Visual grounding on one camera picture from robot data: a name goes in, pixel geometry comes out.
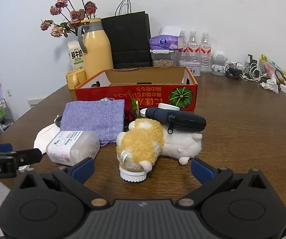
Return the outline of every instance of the yellow thermos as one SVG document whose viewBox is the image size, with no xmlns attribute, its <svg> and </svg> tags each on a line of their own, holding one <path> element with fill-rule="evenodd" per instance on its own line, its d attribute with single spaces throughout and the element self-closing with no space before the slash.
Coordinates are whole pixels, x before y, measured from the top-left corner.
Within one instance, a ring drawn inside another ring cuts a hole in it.
<svg viewBox="0 0 286 239">
<path fill-rule="evenodd" d="M 113 60 L 111 44 L 103 30 L 101 19 L 95 18 L 81 22 L 86 25 L 78 28 L 77 37 L 83 51 L 84 69 L 88 79 L 102 70 L 113 69 Z"/>
</svg>

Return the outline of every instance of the white wall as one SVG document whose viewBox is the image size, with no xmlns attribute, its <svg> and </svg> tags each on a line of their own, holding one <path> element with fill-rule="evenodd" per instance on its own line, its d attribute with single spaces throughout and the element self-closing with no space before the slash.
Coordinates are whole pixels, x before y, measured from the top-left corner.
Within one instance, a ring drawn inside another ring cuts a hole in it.
<svg viewBox="0 0 286 239">
<path fill-rule="evenodd" d="M 74 0 L 75 7 L 81 2 Z M 91 0 L 98 17 L 114 15 L 121 0 Z M 264 53 L 286 70 L 286 0 L 131 0 L 132 11 L 145 10 L 151 35 L 163 25 L 177 25 L 189 33 L 209 31 L 213 50 L 223 50 L 229 60 L 244 62 Z M 41 31 L 40 19 L 51 16 L 55 0 L 0 0 L 0 82 L 4 97 L 16 117 L 28 109 L 28 99 L 43 98 L 65 85 L 70 70 L 67 41 Z M 12 97 L 6 94 L 11 89 Z"/>
</svg>

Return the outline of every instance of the wooden table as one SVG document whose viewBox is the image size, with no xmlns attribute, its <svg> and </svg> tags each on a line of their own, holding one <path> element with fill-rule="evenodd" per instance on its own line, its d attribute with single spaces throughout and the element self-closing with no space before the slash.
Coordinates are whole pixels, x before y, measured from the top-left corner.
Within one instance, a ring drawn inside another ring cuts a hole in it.
<svg viewBox="0 0 286 239">
<path fill-rule="evenodd" d="M 286 206 L 286 94 L 265 90 L 252 81 L 210 73 L 198 77 L 197 82 L 195 113 L 207 120 L 199 157 L 212 166 L 228 166 L 239 173 L 260 168 Z M 11 143 L 14 150 L 32 148 L 37 133 L 52 124 L 65 104 L 73 100 L 73 91 L 67 86 L 60 88 L 19 118 L 0 136 L 0 143 Z M 49 173 L 58 166 L 46 154 L 33 165 L 39 173 Z M 101 148 L 95 158 L 95 173 L 85 185 L 110 201 L 176 201 L 200 186 L 190 173 L 190 162 L 181 166 L 175 159 L 160 158 L 142 183 L 122 180 L 118 166 L 116 145 Z M 1 181 L 11 188 L 16 179 Z"/>
</svg>

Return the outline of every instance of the cardboard box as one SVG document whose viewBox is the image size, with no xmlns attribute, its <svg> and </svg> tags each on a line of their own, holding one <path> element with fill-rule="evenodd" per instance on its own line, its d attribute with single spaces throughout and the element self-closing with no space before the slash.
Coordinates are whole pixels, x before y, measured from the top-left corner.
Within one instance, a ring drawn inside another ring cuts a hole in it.
<svg viewBox="0 0 286 239">
<path fill-rule="evenodd" d="M 105 97 L 124 99 L 128 92 L 139 101 L 140 108 L 167 103 L 193 111 L 197 82 L 186 67 L 109 69 L 75 89 L 79 101 L 97 101 Z"/>
</svg>

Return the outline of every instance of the white plush toy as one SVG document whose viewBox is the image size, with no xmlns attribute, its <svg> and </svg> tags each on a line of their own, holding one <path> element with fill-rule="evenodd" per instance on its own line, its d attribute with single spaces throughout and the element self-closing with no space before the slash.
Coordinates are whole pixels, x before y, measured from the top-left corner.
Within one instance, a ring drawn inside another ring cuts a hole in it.
<svg viewBox="0 0 286 239">
<path fill-rule="evenodd" d="M 158 129 L 160 129 L 159 122 L 158 125 L 154 125 L 149 119 L 137 119 L 136 121 L 131 122 L 129 130 L 136 128 L 149 129 L 149 131 L 154 129 L 155 133 L 158 133 L 159 131 L 163 132 L 164 144 L 159 145 L 160 155 L 176 158 L 182 165 L 187 164 L 190 158 L 194 158 L 202 150 L 202 134 L 200 133 L 174 129 L 172 134 L 168 134 L 168 126 L 162 125 L 163 130 L 158 131 Z M 124 135 L 125 132 L 118 135 L 116 140 L 118 145 L 121 145 Z M 146 141 L 146 143 L 155 144 L 154 141 L 150 140 Z"/>
</svg>

